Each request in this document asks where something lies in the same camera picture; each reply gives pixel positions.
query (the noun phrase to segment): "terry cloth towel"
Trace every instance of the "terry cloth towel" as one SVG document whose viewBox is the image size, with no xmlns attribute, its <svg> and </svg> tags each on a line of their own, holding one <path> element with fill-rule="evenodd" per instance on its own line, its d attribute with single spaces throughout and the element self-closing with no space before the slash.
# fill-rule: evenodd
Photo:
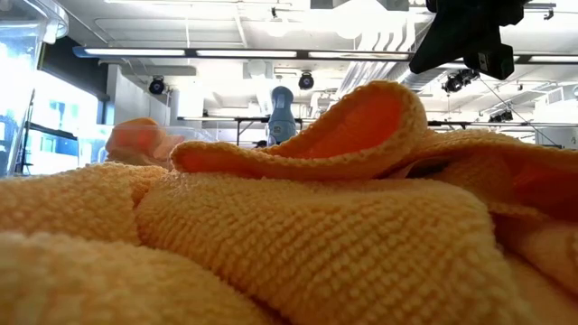
<svg viewBox="0 0 578 325">
<path fill-rule="evenodd" d="M 113 128 L 105 146 L 107 162 L 171 169 L 171 150 L 183 141 L 183 135 L 166 134 L 152 118 L 137 118 Z"/>
<path fill-rule="evenodd" d="M 578 153 L 356 89 L 261 150 L 0 182 L 2 324 L 578 320 Z"/>
</svg>

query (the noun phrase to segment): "glass panel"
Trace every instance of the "glass panel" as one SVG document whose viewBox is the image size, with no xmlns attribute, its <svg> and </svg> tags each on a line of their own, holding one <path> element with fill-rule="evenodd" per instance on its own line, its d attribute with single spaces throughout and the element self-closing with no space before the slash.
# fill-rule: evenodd
<svg viewBox="0 0 578 325">
<path fill-rule="evenodd" d="M 18 133 L 30 103 L 33 73 L 40 49 L 43 25 L 34 21 L 6 20 L 0 11 L 0 177 L 11 174 Z"/>
<path fill-rule="evenodd" d="M 31 130 L 26 143 L 25 175 L 65 172 L 79 167 L 79 145 L 76 140 Z"/>
<path fill-rule="evenodd" d="M 98 99 L 46 72 L 39 72 L 32 122 L 76 134 L 97 122 Z"/>
</svg>

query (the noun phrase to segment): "light fixture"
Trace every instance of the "light fixture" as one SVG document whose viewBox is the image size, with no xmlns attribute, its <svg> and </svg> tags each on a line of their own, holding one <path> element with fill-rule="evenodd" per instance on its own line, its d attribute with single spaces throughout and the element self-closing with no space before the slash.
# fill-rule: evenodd
<svg viewBox="0 0 578 325">
<path fill-rule="evenodd" d="M 440 68 L 444 68 L 444 69 L 468 69 L 468 67 L 466 67 L 465 64 L 457 63 L 457 62 L 450 62 L 450 63 L 442 64 L 440 66 Z"/>
<path fill-rule="evenodd" d="M 578 63 L 578 55 L 535 55 L 530 58 L 533 63 Z"/>
<path fill-rule="evenodd" d="M 297 77 L 301 71 L 297 68 L 284 68 L 284 67 L 275 67 L 274 74 L 275 75 L 292 75 Z"/>
<path fill-rule="evenodd" d="M 107 4 L 120 4 L 120 5 L 211 5 L 211 6 L 233 6 L 238 5 L 238 1 L 235 0 L 219 0 L 219 1 L 207 1 L 207 0 L 105 0 Z M 270 6 L 272 2 L 259 2 L 259 1 L 244 1 L 243 6 Z M 276 7 L 282 9 L 291 9 L 291 4 L 275 4 Z"/>
<path fill-rule="evenodd" d="M 514 56 L 514 62 L 516 62 L 517 59 L 519 59 L 519 58 L 520 58 L 519 56 Z M 455 62 L 463 62 L 463 58 L 458 58 L 455 60 Z"/>
<path fill-rule="evenodd" d="M 182 120 L 202 121 L 202 122 L 209 122 L 209 121 L 233 122 L 235 121 L 235 117 L 183 117 Z"/>
<path fill-rule="evenodd" d="M 368 51 L 309 51 L 311 59 L 344 59 L 344 60 L 391 60 L 405 61 L 407 53 L 368 52 Z"/>
<path fill-rule="evenodd" d="M 197 50 L 199 57 L 221 58 L 295 58 L 296 51 L 260 51 L 260 50 Z"/>
<path fill-rule="evenodd" d="M 185 50 L 168 49 L 85 49 L 88 55 L 102 57 L 181 57 L 185 56 Z"/>
</svg>

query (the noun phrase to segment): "blue object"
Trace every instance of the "blue object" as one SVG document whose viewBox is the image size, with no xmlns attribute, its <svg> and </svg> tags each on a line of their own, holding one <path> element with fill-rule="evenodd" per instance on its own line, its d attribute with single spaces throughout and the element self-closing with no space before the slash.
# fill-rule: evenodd
<svg viewBox="0 0 578 325">
<path fill-rule="evenodd" d="M 291 113 L 293 93 L 286 87 L 279 86 L 273 89 L 273 113 L 267 125 L 269 130 L 268 145 L 280 144 L 297 135 L 295 118 Z"/>
</svg>

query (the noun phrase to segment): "window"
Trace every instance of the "window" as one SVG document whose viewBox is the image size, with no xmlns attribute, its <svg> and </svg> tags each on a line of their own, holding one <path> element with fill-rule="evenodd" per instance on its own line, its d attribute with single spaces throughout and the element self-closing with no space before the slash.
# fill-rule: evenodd
<svg viewBox="0 0 578 325">
<path fill-rule="evenodd" d="M 79 167 L 79 130 L 97 123 L 98 99 L 38 71 L 23 173 L 52 174 Z"/>
<path fill-rule="evenodd" d="M 40 151 L 45 153 L 54 153 L 54 139 L 49 139 L 41 136 Z"/>
<path fill-rule="evenodd" d="M 98 99 L 46 72 L 39 71 L 32 122 L 76 134 L 97 122 Z"/>
</svg>

